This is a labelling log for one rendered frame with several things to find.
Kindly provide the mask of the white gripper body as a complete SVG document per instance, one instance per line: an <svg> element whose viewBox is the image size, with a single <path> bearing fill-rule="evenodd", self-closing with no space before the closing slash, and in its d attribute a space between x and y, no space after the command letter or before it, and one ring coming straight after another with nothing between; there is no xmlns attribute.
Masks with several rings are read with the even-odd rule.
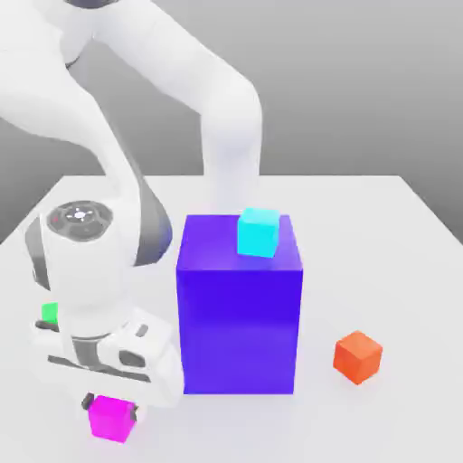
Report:
<svg viewBox="0 0 463 463"><path fill-rule="evenodd" d="M46 364L48 378L63 382L73 391L95 392L138 406L174 407L183 395L183 368L176 359L163 359L152 373L112 367L95 371L55 355L49 355Z"/></svg>

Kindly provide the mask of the small magenta cube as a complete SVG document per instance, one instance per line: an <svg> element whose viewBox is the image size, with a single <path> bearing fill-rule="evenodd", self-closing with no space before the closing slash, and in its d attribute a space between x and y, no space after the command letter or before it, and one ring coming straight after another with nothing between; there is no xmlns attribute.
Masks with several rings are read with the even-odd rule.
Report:
<svg viewBox="0 0 463 463"><path fill-rule="evenodd" d="M125 443L135 422L130 419L133 402L99 395L91 404L88 414L94 437Z"/></svg>

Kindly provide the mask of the small cyan cube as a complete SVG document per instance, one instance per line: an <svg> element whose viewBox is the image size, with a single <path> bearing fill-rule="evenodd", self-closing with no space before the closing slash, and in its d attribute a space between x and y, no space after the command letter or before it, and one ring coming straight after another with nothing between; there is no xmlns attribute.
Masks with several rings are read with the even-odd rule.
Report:
<svg viewBox="0 0 463 463"><path fill-rule="evenodd" d="M247 208L238 219L237 252L273 258L279 245L279 219L276 210Z"/></svg>

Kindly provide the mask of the small orange cube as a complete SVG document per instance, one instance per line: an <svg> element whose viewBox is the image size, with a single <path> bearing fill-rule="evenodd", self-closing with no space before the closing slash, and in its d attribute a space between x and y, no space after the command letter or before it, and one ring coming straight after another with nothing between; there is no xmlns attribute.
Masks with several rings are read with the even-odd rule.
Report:
<svg viewBox="0 0 463 463"><path fill-rule="evenodd" d="M354 331L336 342L333 366L359 385L379 371L382 355L380 344L363 332Z"/></svg>

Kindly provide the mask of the large blue box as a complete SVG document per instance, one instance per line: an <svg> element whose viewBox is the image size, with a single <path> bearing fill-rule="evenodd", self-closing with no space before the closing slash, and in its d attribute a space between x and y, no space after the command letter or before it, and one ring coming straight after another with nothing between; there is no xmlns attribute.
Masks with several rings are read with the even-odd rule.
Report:
<svg viewBox="0 0 463 463"><path fill-rule="evenodd" d="M294 391L303 265L280 219L273 258L237 252L235 215L189 215L176 265L184 391Z"/></svg>

